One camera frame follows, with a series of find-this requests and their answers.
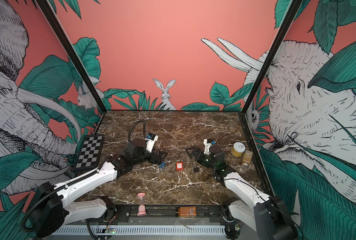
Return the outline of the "red padlock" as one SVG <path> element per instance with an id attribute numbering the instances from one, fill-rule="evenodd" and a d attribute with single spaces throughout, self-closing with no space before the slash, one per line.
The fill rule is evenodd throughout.
<path id="1" fill-rule="evenodd" d="M 182 171 L 183 170 L 183 163 L 182 162 L 176 163 L 176 170 L 177 171 Z"/>

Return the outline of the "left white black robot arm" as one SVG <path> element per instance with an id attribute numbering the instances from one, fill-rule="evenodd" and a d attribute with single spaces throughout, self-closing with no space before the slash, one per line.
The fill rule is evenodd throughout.
<path id="1" fill-rule="evenodd" d="M 116 206 L 108 197 L 77 202 L 87 192 L 131 172 L 135 165 L 149 162 L 161 164 L 167 152 L 155 149 L 156 139 L 134 139 L 119 154 L 105 158 L 98 167 L 71 180 L 55 185 L 46 182 L 39 186 L 20 223 L 24 233 L 34 232 L 44 238 L 65 224 L 107 215 L 113 220 Z"/>

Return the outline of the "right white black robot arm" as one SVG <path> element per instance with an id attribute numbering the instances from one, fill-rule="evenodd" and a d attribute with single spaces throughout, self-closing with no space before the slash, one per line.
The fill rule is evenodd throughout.
<path id="1" fill-rule="evenodd" d="M 191 159 L 213 170 L 214 178 L 240 199 L 226 206 L 228 220 L 239 220 L 256 231 L 261 240 L 297 240 L 296 224 L 290 217 L 284 201 L 270 196 L 249 184 L 225 161 L 220 147 L 211 146 L 206 151 L 198 147 L 185 149 Z"/>

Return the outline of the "left blue padlock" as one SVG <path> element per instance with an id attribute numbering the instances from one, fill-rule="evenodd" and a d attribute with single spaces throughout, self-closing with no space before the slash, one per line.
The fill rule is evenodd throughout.
<path id="1" fill-rule="evenodd" d="M 162 162 L 160 165 L 159 165 L 159 169 L 160 170 L 164 170 L 166 168 L 166 163 L 165 162 Z"/>

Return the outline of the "brown spice jar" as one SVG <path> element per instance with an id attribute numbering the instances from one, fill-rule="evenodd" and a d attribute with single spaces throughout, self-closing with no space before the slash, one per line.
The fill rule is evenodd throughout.
<path id="1" fill-rule="evenodd" d="M 241 166 L 245 169 L 249 168 L 253 159 L 253 152 L 246 150 L 242 156 L 242 164 Z"/>

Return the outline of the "pink hourglass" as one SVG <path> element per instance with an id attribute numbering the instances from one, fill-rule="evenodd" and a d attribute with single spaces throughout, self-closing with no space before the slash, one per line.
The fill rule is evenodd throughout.
<path id="1" fill-rule="evenodd" d="M 138 197 L 138 200 L 139 200 L 139 203 L 140 203 L 139 208 L 138 208 L 138 213 L 137 213 L 138 217 L 145 216 L 147 214 L 146 206 L 144 204 L 145 196 L 146 196 L 146 193 L 144 193 L 144 192 L 137 194 L 137 197 Z"/>

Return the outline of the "orange rectangular box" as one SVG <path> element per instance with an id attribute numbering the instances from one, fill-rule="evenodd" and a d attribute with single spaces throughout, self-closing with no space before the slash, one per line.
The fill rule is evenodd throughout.
<path id="1" fill-rule="evenodd" d="M 178 217 L 180 218 L 192 218 L 196 216 L 197 212 L 195 206 L 178 208 Z"/>

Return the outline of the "black white checkerboard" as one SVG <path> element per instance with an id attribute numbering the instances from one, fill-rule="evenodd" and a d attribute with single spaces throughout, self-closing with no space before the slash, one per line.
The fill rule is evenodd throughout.
<path id="1" fill-rule="evenodd" d="M 80 154 L 76 160 L 74 170 L 76 172 L 90 171 L 99 165 L 104 142 L 104 135 L 85 136 L 82 142 Z"/>

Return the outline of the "white perforated rail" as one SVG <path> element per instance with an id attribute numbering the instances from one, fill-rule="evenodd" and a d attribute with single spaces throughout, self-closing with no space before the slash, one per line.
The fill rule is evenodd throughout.
<path id="1" fill-rule="evenodd" d="M 112 225 L 106 232 L 105 226 L 92 226 L 92 233 L 97 236 L 132 236 L 132 235 L 182 235 L 182 236 L 224 236 L 223 226 L 184 226 L 184 225 Z"/>

